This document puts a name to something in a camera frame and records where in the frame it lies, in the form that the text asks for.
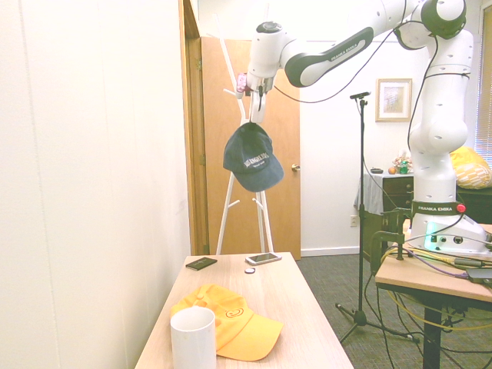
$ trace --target door frame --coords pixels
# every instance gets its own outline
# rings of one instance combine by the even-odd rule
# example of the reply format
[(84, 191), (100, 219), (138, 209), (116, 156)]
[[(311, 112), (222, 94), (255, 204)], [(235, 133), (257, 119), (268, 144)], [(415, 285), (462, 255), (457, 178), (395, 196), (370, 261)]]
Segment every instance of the door frame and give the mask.
[(201, 39), (191, 0), (178, 0), (191, 254), (209, 254)]

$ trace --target yellow pillow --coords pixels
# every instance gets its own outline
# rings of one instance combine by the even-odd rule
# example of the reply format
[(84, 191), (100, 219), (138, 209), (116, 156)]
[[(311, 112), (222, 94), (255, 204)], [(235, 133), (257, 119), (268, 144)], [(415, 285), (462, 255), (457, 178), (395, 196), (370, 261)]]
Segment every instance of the yellow pillow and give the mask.
[(451, 160), (458, 186), (475, 190), (492, 187), (492, 170), (472, 148), (458, 148), (451, 152)]

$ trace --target baseboard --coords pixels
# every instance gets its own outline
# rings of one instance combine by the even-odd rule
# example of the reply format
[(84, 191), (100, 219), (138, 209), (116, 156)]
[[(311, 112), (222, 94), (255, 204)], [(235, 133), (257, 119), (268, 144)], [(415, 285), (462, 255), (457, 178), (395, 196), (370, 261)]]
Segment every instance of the baseboard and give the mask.
[(306, 248), (301, 249), (301, 257), (310, 256), (331, 256), (331, 255), (350, 255), (358, 254), (358, 246), (343, 246), (342, 248)]

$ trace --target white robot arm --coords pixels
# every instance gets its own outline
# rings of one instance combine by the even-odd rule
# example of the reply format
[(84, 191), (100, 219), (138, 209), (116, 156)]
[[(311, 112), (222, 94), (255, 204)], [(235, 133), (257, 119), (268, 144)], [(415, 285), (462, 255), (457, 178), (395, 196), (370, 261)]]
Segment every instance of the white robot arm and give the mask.
[[(410, 14), (411, 19), (402, 23)], [(402, 47), (427, 48), (431, 60), (421, 91), (423, 116), (411, 129), (409, 146), (414, 167), (412, 235), (432, 235), (411, 244), (457, 254), (488, 254), (483, 241), (489, 241), (490, 235), (461, 214), (464, 209), (456, 202), (450, 159), (450, 152), (467, 138), (464, 94), (473, 36), (463, 30), (465, 15), (464, 0), (369, 0), (351, 18), (357, 27), (352, 36), (317, 54), (305, 52), (304, 43), (278, 23), (265, 22), (257, 27), (251, 43), (246, 85), (251, 90), (250, 121), (262, 123), (266, 95), (280, 68), (293, 86), (312, 85), (391, 29)]]

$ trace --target framed picture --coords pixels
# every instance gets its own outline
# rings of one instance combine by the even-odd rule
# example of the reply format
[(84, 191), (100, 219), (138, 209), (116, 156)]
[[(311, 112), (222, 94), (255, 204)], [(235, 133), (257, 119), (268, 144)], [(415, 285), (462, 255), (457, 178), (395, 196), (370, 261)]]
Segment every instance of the framed picture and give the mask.
[(411, 78), (378, 79), (376, 121), (410, 121), (411, 101)]

